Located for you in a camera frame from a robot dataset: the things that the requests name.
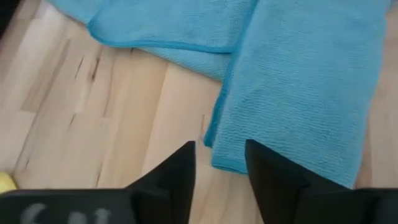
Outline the blue microfiber towel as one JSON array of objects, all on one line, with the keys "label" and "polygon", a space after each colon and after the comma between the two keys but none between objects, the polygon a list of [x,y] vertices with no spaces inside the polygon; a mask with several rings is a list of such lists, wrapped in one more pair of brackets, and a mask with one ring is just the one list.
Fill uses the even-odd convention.
[{"label": "blue microfiber towel", "polygon": [[391,0],[257,0],[204,143],[246,173],[253,139],[345,187],[361,163]]},{"label": "blue microfiber towel", "polygon": [[48,0],[111,47],[138,48],[222,80],[255,0]]}]

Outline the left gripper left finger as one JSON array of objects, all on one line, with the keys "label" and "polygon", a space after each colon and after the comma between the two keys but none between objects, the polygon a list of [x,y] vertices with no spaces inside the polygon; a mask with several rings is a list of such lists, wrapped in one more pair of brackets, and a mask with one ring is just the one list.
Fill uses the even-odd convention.
[{"label": "left gripper left finger", "polygon": [[134,224],[188,224],[195,178],[195,141],[188,141],[126,187]]}]

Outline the yellow microfiber towel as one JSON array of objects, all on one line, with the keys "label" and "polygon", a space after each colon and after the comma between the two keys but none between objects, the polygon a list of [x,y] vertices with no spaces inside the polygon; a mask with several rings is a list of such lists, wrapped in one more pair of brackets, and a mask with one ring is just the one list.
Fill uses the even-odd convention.
[{"label": "yellow microfiber towel", "polygon": [[6,172],[0,172],[0,194],[12,190],[17,190],[14,179]]}]

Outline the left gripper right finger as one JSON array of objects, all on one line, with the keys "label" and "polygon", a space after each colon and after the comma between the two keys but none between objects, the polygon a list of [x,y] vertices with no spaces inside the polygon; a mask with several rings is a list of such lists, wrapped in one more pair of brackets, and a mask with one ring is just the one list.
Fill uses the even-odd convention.
[{"label": "left gripper right finger", "polygon": [[370,191],[348,189],[252,139],[245,158],[264,224],[371,224]]}]

